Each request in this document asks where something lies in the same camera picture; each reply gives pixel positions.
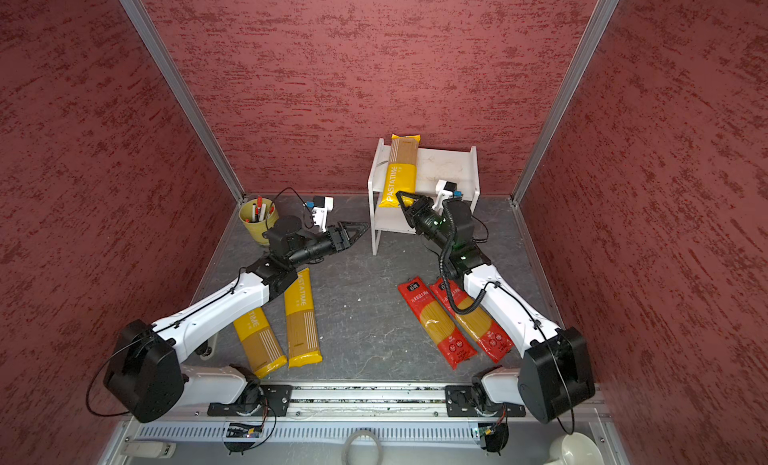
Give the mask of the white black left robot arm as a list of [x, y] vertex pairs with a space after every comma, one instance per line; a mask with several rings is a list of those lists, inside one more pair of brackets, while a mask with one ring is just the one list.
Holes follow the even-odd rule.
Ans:
[[186, 360], [216, 333], [280, 297], [299, 269], [351, 248], [369, 229], [340, 221], [313, 233], [284, 216], [265, 233], [269, 247], [236, 278], [208, 297], [151, 324], [135, 320], [119, 333], [105, 364], [104, 387], [141, 423], [191, 405], [223, 406], [248, 416], [266, 409], [259, 378], [241, 366], [188, 366]]

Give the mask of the white remote box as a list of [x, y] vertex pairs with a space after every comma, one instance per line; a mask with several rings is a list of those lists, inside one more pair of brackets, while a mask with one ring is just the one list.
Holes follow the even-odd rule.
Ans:
[[175, 443], [160, 441], [131, 441], [125, 443], [120, 453], [126, 457], [169, 459], [177, 448]]

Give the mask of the white two-tier shelf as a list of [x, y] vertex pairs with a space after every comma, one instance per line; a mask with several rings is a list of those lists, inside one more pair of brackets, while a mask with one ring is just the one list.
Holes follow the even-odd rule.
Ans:
[[[377, 255], [383, 232], [414, 234], [399, 208], [382, 208], [382, 193], [386, 188], [386, 172], [390, 146], [379, 138], [367, 181], [368, 205], [371, 224], [371, 248]], [[471, 146], [467, 151], [423, 148], [417, 157], [417, 194], [436, 199], [436, 187], [440, 180], [454, 182], [462, 198], [475, 210], [480, 197], [478, 150]]]

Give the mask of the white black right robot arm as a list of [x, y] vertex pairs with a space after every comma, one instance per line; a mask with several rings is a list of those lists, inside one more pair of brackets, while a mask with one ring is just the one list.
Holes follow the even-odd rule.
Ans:
[[470, 206], [459, 198], [436, 206], [429, 196], [404, 191], [396, 197], [408, 225], [439, 248], [443, 283], [456, 283], [471, 299], [463, 307], [448, 291], [449, 310], [457, 316], [484, 310], [522, 357], [517, 371], [498, 367], [479, 376], [474, 388], [480, 402], [521, 405], [546, 424], [594, 397], [586, 339], [576, 328], [547, 319], [504, 280], [474, 238]]

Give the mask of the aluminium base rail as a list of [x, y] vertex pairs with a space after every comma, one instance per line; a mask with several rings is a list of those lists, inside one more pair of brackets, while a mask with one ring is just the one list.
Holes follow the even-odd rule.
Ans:
[[298, 382], [265, 391], [266, 417], [213, 416], [203, 406], [187, 406], [148, 424], [130, 420], [121, 441], [342, 444], [367, 430], [383, 445], [471, 448], [480, 442], [481, 426], [494, 421], [458, 404], [441, 383]]

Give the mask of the red pasta bag left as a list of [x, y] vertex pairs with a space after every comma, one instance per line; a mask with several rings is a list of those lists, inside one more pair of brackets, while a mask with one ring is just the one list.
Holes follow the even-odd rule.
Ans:
[[398, 291], [453, 370], [476, 355], [476, 350], [420, 277], [400, 284]]

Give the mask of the red pasta bag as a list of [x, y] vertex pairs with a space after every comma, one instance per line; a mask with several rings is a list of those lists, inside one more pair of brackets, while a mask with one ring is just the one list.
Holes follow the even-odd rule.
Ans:
[[494, 364], [499, 363], [514, 347], [512, 339], [501, 326], [480, 306], [468, 314], [456, 314], [450, 307], [446, 284], [438, 279], [430, 286], [431, 292]]
[[453, 370], [476, 355], [476, 350], [420, 277], [400, 284], [398, 291]]

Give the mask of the white round object corner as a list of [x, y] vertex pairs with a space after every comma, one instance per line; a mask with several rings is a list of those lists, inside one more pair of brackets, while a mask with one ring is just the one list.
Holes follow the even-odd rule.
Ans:
[[588, 436], [574, 432], [555, 439], [545, 465], [604, 465], [604, 458]]

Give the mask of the yellow chopstick holder cup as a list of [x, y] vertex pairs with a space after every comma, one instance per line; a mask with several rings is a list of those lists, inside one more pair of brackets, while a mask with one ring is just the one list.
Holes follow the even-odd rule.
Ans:
[[273, 201], [261, 196], [249, 200], [240, 206], [238, 215], [250, 236], [257, 243], [268, 246], [269, 240], [264, 234], [279, 218]]

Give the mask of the red pasta bag middle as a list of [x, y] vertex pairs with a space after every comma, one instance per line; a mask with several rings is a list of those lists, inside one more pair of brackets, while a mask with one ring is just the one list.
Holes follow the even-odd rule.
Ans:
[[431, 292], [494, 364], [499, 363], [514, 347], [512, 339], [501, 326], [480, 306], [468, 314], [456, 314], [450, 307], [446, 284], [438, 279], [430, 286]]

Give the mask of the yellow pasta bag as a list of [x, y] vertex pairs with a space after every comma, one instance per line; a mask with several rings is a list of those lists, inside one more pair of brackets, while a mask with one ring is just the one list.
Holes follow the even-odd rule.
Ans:
[[261, 308], [233, 322], [251, 371], [260, 379], [288, 363], [271, 325]]
[[415, 193], [420, 141], [420, 135], [392, 135], [380, 207], [399, 207], [395, 196], [399, 190]]
[[288, 366], [299, 368], [322, 362], [308, 268], [298, 273], [297, 279], [284, 293], [284, 305], [289, 348]]

